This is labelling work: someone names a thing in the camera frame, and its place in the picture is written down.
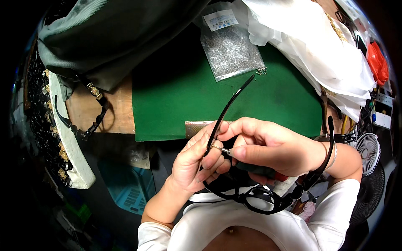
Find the white sleeve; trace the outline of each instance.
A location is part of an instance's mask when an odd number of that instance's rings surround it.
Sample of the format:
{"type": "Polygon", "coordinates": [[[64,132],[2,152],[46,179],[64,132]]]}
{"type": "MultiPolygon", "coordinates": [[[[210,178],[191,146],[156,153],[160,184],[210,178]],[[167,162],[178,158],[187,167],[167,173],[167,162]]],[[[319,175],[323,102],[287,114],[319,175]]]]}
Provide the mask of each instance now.
{"type": "Polygon", "coordinates": [[[342,180],[317,199],[308,228],[321,250],[338,250],[343,245],[359,189],[357,180],[342,180]]]}
{"type": "Polygon", "coordinates": [[[137,251],[165,251],[172,230],[155,222],[144,222],[138,227],[137,251]]]}

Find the bag of screws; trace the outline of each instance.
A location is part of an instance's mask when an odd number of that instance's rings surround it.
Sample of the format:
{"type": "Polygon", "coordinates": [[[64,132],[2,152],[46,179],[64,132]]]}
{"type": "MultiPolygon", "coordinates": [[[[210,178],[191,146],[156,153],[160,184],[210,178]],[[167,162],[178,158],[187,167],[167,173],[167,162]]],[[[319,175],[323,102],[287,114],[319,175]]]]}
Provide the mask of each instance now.
{"type": "Polygon", "coordinates": [[[194,23],[201,28],[201,44],[216,81],[264,67],[258,47],[239,25],[230,2],[208,5],[194,23]]]}

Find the silver bracelet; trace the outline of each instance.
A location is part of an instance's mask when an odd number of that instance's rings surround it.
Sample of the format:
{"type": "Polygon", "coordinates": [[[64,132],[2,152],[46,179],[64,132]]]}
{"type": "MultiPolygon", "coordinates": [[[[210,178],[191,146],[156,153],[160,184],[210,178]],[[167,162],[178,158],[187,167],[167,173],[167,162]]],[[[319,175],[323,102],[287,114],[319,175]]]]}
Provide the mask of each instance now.
{"type": "Polygon", "coordinates": [[[328,168],[326,168],[326,169],[325,169],[325,171],[326,171],[326,170],[328,170],[328,169],[330,169],[330,168],[332,167],[332,165],[335,163],[335,160],[336,160],[336,154],[337,154],[337,152],[338,152],[338,149],[336,149],[336,143],[335,143],[335,141],[334,141],[334,148],[335,148],[335,156],[334,156],[334,160],[332,160],[331,165],[330,165],[328,168]]]}

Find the white shirt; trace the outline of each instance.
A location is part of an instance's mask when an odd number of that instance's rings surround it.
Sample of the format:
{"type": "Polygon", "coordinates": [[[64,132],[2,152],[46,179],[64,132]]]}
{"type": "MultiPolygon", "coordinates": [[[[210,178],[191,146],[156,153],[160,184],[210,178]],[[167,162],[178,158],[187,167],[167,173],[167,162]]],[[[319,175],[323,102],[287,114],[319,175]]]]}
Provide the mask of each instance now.
{"type": "Polygon", "coordinates": [[[233,200],[189,205],[173,230],[144,222],[138,228],[138,251],[202,250],[223,230],[243,226],[258,230],[284,250],[338,250],[349,228],[360,183],[348,179],[334,184],[317,199],[316,210],[306,223],[281,211],[265,215],[233,200]]]}

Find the blue plastic crate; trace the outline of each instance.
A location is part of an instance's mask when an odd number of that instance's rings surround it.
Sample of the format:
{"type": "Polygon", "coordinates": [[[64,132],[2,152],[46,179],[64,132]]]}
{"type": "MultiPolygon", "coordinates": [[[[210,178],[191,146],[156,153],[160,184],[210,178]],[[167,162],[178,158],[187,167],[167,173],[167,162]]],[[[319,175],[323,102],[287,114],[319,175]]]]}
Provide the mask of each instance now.
{"type": "Polygon", "coordinates": [[[142,215],[156,194],[152,171],[110,161],[100,161],[98,168],[116,205],[142,215]]]}

